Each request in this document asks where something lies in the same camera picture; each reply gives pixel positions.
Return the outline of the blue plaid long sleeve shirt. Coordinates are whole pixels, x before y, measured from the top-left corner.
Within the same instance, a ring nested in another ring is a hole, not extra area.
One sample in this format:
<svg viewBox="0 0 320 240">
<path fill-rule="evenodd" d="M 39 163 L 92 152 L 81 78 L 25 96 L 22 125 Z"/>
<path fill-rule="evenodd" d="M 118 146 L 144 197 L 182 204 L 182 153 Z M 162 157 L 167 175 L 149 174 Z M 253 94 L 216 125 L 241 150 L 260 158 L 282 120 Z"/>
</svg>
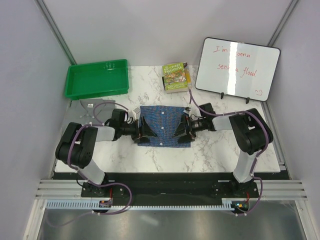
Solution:
<svg viewBox="0 0 320 240">
<path fill-rule="evenodd" d="M 178 143 L 178 140 L 173 138 L 183 112 L 184 108 L 181 106 L 142 105 L 140 114 L 157 137 L 151 137 L 150 142 L 137 145 L 139 147 L 190 148 L 190 142 Z"/>
</svg>

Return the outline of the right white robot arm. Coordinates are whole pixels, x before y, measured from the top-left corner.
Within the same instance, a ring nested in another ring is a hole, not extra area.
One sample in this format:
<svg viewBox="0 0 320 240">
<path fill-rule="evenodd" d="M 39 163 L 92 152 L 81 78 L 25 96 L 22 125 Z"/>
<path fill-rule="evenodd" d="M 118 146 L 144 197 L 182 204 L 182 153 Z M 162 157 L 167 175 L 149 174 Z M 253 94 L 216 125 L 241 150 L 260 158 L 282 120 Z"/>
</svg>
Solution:
<svg viewBox="0 0 320 240">
<path fill-rule="evenodd" d="M 254 178 L 258 157 L 272 143 L 273 133 L 256 108 L 225 115 L 217 115 L 211 103 L 199 105 L 198 109 L 201 116 L 192 119 L 190 109 L 185 108 L 172 137 L 182 144 L 193 142 L 197 132 L 232 131 L 240 153 L 229 191 L 240 197 L 247 191 L 246 183 Z"/>
</svg>

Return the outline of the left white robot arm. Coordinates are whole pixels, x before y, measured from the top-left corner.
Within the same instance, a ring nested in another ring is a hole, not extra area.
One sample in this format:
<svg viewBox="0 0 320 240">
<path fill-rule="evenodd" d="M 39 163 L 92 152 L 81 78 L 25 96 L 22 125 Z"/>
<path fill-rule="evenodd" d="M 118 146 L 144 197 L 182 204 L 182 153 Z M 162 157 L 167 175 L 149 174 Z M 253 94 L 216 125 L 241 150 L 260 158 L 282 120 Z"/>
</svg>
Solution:
<svg viewBox="0 0 320 240">
<path fill-rule="evenodd" d="M 115 108 L 104 123 L 70 122 L 55 149 L 55 158 L 90 182 L 99 197 L 109 193 L 110 185 L 105 172 L 93 160 L 96 143 L 114 142 L 122 136 L 130 136 L 135 144 L 149 143 L 157 136 L 143 116 L 127 120 L 128 116 L 126 110 Z"/>
</svg>

